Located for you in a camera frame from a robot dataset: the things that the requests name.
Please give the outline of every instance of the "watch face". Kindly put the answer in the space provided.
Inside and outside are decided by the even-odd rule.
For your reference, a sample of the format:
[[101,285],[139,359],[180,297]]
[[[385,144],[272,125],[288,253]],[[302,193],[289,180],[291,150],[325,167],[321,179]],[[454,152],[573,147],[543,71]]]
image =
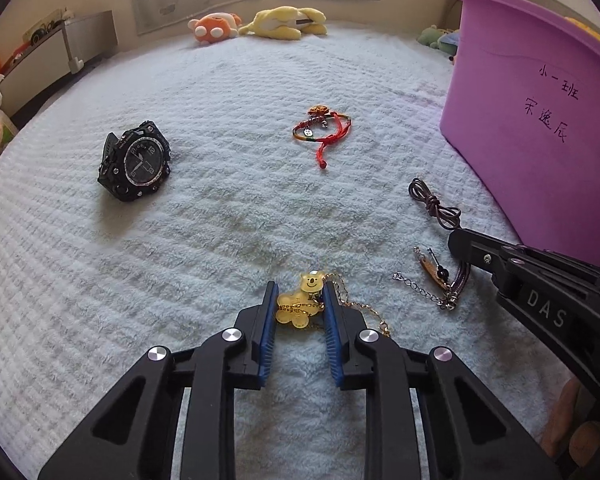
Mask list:
[[136,186],[148,186],[160,177],[163,161],[160,142],[151,137],[140,137],[126,152],[126,177]]

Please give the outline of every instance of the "watch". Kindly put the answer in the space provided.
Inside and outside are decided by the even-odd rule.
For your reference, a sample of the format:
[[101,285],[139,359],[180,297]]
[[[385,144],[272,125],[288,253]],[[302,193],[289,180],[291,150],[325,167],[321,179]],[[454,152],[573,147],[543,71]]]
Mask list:
[[167,139],[151,121],[145,121],[122,137],[107,136],[98,182],[122,202],[131,202],[158,191],[169,176],[171,152]]

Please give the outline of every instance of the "white blanket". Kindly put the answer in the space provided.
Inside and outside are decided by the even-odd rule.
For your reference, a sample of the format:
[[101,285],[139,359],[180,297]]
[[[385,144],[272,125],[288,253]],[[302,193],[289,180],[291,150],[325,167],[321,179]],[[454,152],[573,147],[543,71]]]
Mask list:
[[[427,283],[416,244],[454,268],[408,197],[415,176],[466,227],[516,241],[438,130],[451,74],[439,52],[349,25],[288,43],[186,36],[104,62],[32,120],[0,158],[0,444],[23,473],[152,345],[196,346],[267,280],[293,290],[309,269],[339,272],[405,348],[453,348],[538,436],[568,374],[490,276],[475,270],[453,313],[391,280]],[[326,171],[291,136],[316,104],[353,118]],[[144,120],[173,171],[121,203],[96,182],[102,146]],[[334,387],[321,332],[279,328],[266,389],[238,392],[235,412],[239,479],[362,477],[364,395]]]

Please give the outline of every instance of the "purple storage bin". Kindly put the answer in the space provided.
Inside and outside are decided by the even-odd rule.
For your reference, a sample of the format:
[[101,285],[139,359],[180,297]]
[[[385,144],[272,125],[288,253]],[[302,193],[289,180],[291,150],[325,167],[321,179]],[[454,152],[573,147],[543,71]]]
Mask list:
[[600,42],[526,0],[462,0],[440,130],[526,245],[600,266]]

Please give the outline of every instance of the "silver screw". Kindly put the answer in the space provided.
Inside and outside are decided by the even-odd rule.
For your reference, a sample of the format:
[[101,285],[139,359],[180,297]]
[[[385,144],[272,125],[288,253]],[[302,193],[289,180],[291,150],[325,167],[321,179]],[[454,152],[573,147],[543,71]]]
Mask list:
[[232,343],[233,341],[238,341],[242,337],[242,332],[237,328],[227,328],[224,332],[222,332],[222,339]]
[[146,353],[146,356],[151,361],[162,361],[167,357],[167,349],[164,346],[154,346]]
[[449,350],[449,348],[445,348],[443,346],[439,346],[433,351],[433,357],[435,357],[438,361],[451,361],[454,353]]
[[376,341],[378,341],[379,337],[380,336],[378,332],[376,332],[375,330],[369,330],[368,328],[360,332],[360,339],[362,339],[362,341],[364,341],[365,343],[375,343]]

